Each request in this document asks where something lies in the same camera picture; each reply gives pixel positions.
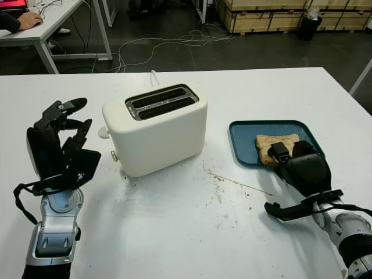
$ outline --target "black bin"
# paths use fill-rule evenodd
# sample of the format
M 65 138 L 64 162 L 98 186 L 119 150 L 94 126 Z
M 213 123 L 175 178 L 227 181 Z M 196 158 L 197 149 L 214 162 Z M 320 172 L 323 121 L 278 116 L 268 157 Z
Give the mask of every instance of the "black bin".
M 322 18 L 320 16 L 318 16 L 318 20 L 312 20 L 304 17 L 301 22 L 301 28 L 298 32 L 298 38 L 303 41 L 310 41 L 321 22 Z

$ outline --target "floor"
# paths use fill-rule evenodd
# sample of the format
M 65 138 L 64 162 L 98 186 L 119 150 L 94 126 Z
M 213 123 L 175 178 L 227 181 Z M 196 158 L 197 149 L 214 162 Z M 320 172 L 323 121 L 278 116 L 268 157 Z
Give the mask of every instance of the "floor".
M 130 20 L 127 16 L 127 1 L 119 2 L 118 15 L 113 28 L 107 28 L 107 34 L 114 53 L 125 43 L 139 38 L 125 45 L 121 49 L 121 56 L 126 64 L 142 63 L 147 61 L 153 52 L 153 57 L 147 63 L 127 66 L 126 72 L 156 71 L 204 71 L 204 70 L 234 70 L 234 69 L 264 69 L 283 67 L 317 67 L 322 66 L 334 78 L 349 90 L 358 78 L 368 61 L 372 58 L 372 35 L 363 32 L 355 33 L 317 33 L 313 40 L 304 42 L 297 39 L 294 33 L 251 34 L 236 36 L 230 40 L 217 40 L 226 38 L 227 33 L 214 26 L 201 27 L 199 17 L 190 3 L 170 0 L 165 12 L 158 15 L 147 16 L 143 19 Z M 209 22 L 218 20 L 210 7 Z M 90 10 L 82 5 L 73 15 L 77 29 L 87 43 L 90 27 Z M 67 53 L 83 51 L 83 42 L 79 37 L 71 18 L 63 25 L 71 29 L 71 35 L 55 38 Z M 103 51 L 103 43 L 96 32 L 95 20 L 92 17 L 91 35 L 88 52 Z M 212 36 L 194 37 L 198 42 L 189 44 L 202 46 L 189 46 L 182 44 L 163 44 L 162 40 L 149 40 L 148 38 L 176 39 L 187 35 L 192 30 L 201 30 L 204 35 Z M 66 60 L 57 61 L 56 65 L 61 73 L 90 73 L 94 61 Z M 118 67 L 117 57 L 112 61 L 97 61 L 94 72 L 108 71 Z M 6 48 L 0 51 L 0 74 L 46 74 L 44 65 L 32 47 Z M 358 99 L 362 105 L 372 112 L 372 98 L 369 98 L 371 76 L 362 86 Z M 316 87 L 316 80 L 309 77 L 308 86 Z

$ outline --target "toast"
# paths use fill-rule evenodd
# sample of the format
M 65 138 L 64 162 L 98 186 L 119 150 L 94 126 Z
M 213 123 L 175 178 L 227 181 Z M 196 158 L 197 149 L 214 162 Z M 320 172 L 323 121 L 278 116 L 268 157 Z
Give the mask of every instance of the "toast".
M 256 137 L 256 146 L 260 152 L 261 162 L 266 166 L 279 166 L 278 161 L 275 158 L 270 157 L 267 154 L 272 144 L 282 142 L 285 147 L 288 149 L 289 154 L 292 156 L 293 147 L 295 142 L 298 142 L 300 139 L 298 134 L 292 135 L 279 135 L 279 136 L 269 136 L 269 135 L 257 135 Z

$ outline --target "robotic hand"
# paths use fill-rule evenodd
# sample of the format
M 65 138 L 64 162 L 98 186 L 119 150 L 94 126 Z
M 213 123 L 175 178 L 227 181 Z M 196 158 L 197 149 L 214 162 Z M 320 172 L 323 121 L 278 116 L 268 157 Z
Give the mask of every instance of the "robotic hand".
M 281 142 L 271 145 L 269 155 L 280 163 L 275 172 L 306 199 L 290 208 L 266 202 L 266 212 L 282 221 L 311 215 L 337 247 L 349 269 L 348 278 L 372 278 L 371 225 L 353 213 L 362 211 L 372 216 L 372 211 L 341 201 L 342 191 L 331 188 L 331 171 L 325 158 L 306 141 L 295 144 L 292 157 Z
M 16 206 L 35 224 L 22 279 L 70 277 L 76 241 L 81 234 L 76 223 L 84 202 L 79 187 L 93 178 L 101 157 L 97 151 L 82 149 L 92 120 L 67 119 L 86 104 L 85 98 L 56 101 L 27 130 L 28 151 L 40 181 L 20 184 L 13 192 Z M 58 132 L 75 129 L 76 135 L 61 148 Z M 19 198 L 23 189 L 42 196 L 40 222 L 24 208 Z

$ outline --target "tray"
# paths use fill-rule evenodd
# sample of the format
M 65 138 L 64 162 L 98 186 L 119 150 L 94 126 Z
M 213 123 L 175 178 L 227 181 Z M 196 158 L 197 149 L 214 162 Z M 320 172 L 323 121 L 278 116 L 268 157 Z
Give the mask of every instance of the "tray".
M 243 165 L 263 165 L 256 147 L 257 135 L 298 134 L 300 141 L 307 141 L 324 156 L 309 128 L 296 120 L 234 121 L 229 131 L 235 156 Z

